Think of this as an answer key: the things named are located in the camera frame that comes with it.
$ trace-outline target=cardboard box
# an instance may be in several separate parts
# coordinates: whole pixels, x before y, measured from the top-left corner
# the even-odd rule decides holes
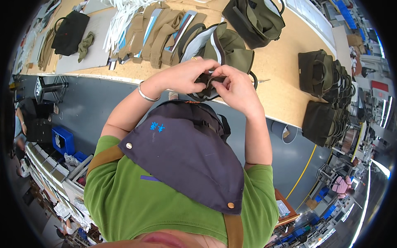
[[[360,49],[360,53],[361,54],[366,54],[366,50],[365,50],[365,46],[364,45],[360,45],[358,48]]]
[[[316,202],[315,200],[312,200],[312,199],[310,199],[310,198],[306,201],[306,205],[307,205],[311,210],[314,210],[314,209],[318,206],[318,204],[319,204],[319,202]]]
[[[347,43],[349,44],[349,46],[364,45],[360,35],[347,35]]]

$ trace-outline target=apron strap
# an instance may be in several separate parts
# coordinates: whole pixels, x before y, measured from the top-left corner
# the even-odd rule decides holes
[[[244,240],[241,215],[223,214],[225,219],[228,248],[242,248]]]
[[[118,160],[124,156],[124,153],[121,151],[121,149],[117,146],[114,145],[100,153],[98,153],[90,162],[88,165],[88,170],[85,178],[88,178],[88,174],[95,168],[97,168],[100,165],[110,163],[114,160]]]
[[[114,145],[100,153],[98,153],[88,165],[87,175],[100,165],[110,163],[118,160],[124,156],[121,149]],[[241,215],[223,214],[225,219],[226,233],[227,233],[227,247],[228,248],[242,248],[244,240],[243,222]]]

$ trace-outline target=gray floor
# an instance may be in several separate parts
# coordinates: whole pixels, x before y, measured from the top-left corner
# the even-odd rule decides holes
[[[36,77],[23,76],[23,79],[25,79],[22,82],[25,87],[25,97],[33,96]],[[69,82],[69,88],[65,94],[64,102],[59,104],[60,114],[53,115],[52,122],[54,125],[61,125],[73,133],[76,151],[91,154],[95,150],[102,127],[110,112],[136,86],[83,77],[65,77],[65,79]],[[47,77],[45,81],[50,82],[50,77]],[[52,95],[49,93],[47,95],[45,99],[51,100]],[[161,99],[156,102],[153,108],[166,100],[168,100],[168,92],[162,94]],[[207,102],[207,104],[228,119],[232,134],[227,142],[241,163],[244,163],[244,115],[223,104],[215,102]],[[273,120],[268,119],[267,121],[270,131]],[[270,132],[270,138],[273,148],[274,186],[286,197],[304,170],[314,144],[304,138],[300,132],[296,139],[288,145],[284,144],[272,132]],[[316,182],[317,168],[326,162],[330,152],[331,150],[328,148],[316,148],[304,175],[288,198],[288,202],[294,209],[299,206],[313,187]],[[303,213],[307,209],[306,205],[303,204],[297,212]]]

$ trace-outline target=sandal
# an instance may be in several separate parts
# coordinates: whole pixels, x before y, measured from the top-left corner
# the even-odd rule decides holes
[[[54,114],[59,114],[59,107],[54,104]]]
[[[171,98],[172,98],[173,96],[176,96],[176,97],[177,97],[176,99],[179,99],[178,93],[176,93],[176,92],[169,92],[169,93],[168,93],[168,100],[171,100]]]

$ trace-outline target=woman's right hand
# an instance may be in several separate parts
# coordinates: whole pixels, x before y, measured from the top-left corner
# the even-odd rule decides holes
[[[250,77],[228,65],[215,69],[211,76],[225,76],[223,83],[212,81],[216,92],[230,107],[243,113],[247,118],[264,114],[264,109]]]

